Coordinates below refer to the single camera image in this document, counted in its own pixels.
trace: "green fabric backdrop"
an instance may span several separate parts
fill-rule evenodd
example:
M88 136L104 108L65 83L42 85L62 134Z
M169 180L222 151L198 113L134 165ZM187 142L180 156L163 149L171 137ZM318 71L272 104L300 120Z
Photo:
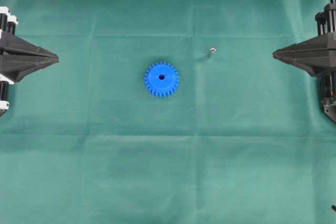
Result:
M328 1L1 0L60 64L11 87L0 223L334 223L336 125L272 58ZM157 61L168 99L143 83Z

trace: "gear teeth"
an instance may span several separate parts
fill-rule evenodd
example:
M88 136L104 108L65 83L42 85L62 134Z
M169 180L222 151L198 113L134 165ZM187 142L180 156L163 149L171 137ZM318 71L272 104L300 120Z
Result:
M150 83L149 76L151 74L152 69L157 65L166 65L173 70L175 76L173 77L174 82L171 83L172 85L171 85L170 88L168 88L168 89L157 89L156 86L153 86ZM151 64L147 68L146 72L144 73L144 84L145 84L147 90L155 97L160 97L160 98L169 97L170 95L172 95L177 90L179 82L180 82L180 76L179 76L179 73L178 73L177 69L172 64L170 64L168 62L160 61L160 62L156 62L154 64Z

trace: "small metal screw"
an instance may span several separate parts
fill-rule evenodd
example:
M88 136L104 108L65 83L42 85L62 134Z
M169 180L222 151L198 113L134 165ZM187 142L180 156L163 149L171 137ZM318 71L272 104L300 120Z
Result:
M211 58L216 53L216 51L217 51L217 48L215 48L215 47L210 48L210 52L208 54L208 57Z

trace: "black mechanical part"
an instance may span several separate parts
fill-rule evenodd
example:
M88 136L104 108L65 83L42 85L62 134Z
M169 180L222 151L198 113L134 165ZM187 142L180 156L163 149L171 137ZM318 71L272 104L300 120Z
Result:
M336 123L336 0L315 15L318 36L279 49L273 57L317 77L324 113Z
M9 83L7 81L0 81L0 101L8 101ZM7 110L0 109L0 116Z
M0 7L0 101L8 101L9 81L19 82L26 75L49 67L59 61L58 56L15 36L17 18L6 7ZM7 109L0 109L0 116Z

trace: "plastic gear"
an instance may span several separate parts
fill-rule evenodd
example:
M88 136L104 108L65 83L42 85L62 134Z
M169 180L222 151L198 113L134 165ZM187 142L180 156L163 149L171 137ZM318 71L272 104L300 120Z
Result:
M168 97L179 86L180 78L176 68L166 62L157 62L149 66L145 73L145 85L156 97Z

